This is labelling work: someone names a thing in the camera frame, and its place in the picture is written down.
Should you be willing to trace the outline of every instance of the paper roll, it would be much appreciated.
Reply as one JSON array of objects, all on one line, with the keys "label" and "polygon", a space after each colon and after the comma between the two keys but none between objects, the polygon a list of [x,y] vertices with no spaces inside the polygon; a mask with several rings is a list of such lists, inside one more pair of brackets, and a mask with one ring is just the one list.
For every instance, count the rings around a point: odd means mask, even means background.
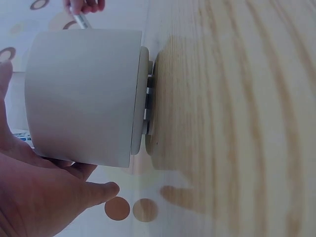
[{"label": "paper roll", "polygon": [[25,99],[39,155],[129,166],[141,35],[91,29],[36,37]]}]

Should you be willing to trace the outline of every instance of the brown circle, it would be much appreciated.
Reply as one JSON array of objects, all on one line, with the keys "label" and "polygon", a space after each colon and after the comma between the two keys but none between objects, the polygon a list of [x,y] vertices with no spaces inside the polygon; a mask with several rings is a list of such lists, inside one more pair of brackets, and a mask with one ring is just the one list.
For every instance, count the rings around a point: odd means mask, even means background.
[{"label": "brown circle", "polygon": [[157,204],[148,198],[142,198],[135,202],[133,206],[133,214],[135,218],[141,222],[150,222],[157,218]]},{"label": "brown circle", "polygon": [[1,50],[0,51],[0,57],[1,57],[1,55],[3,53],[5,53],[7,51],[10,53],[10,57],[8,59],[6,59],[6,60],[12,60],[14,58],[14,56],[15,56],[15,53],[16,53],[16,50],[13,47],[4,48],[3,50]]},{"label": "brown circle", "polygon": [[104,206],[105,213],[115,221],[124,220],[130,213],[128,202],[122,197],[115,197],[107,201]]},{"label": "brown circle", "polygon": [[77,22],[76,22],[76,21],[68,22],[68,23],[63,27],[63,30],[69,29],[69,27],[72,26],[72,25],[74,25],[74,24],[77,24]]},{"label": "brown circle", "polygon": [[[40,1],[45,1],[44,4],[40,7],[35,7],[36,3],[40,2]],[[43,7],[46,7],[46,5],[49,3],[49,0],[36,0],[34,3],[32,3],[32,5],[30,6],[31,10],[39,10]]]}]

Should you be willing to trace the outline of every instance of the light wood surface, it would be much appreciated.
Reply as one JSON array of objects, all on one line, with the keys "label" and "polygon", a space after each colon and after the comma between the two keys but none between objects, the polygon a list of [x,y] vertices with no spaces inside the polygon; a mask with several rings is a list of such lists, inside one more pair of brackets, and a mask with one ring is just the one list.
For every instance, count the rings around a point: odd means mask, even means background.
[{"label": "light wood surface", "polygon": [[148,235],[316,236],[315,0],[152,0],[147,24]]}]

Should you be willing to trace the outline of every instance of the hand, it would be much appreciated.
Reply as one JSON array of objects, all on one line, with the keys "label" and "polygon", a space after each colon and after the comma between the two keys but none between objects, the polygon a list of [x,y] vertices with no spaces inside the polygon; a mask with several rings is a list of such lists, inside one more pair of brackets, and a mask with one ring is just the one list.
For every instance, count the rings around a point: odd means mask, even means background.
[{"label": "hand", "polygon": [[86,182],[95,165],[46,160],[15,138],[4,97],[12,64],[0,64],[0,235],[51,237],[85,209],[119,192],[117,184]]},{"label": "hand", "polygon": [[65,10],[72,14],[70,12],[71,6],[75,15],[78,15],[80,12],[87,14],[89,12],[103,11],[105,6],[105,0],[98,0],[98,3],[96,0],[63,0],[63,3]]}]

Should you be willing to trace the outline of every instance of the wood grain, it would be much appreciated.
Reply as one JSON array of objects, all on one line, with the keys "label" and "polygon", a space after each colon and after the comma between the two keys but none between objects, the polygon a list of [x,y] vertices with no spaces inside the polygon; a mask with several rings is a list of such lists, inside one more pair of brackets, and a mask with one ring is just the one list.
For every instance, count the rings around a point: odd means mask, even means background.
[{"label": "wood grain", "polygon": [[146,148],[183,222],[153,236],[315,236],[315,1],[152,0],[147,24]]}]

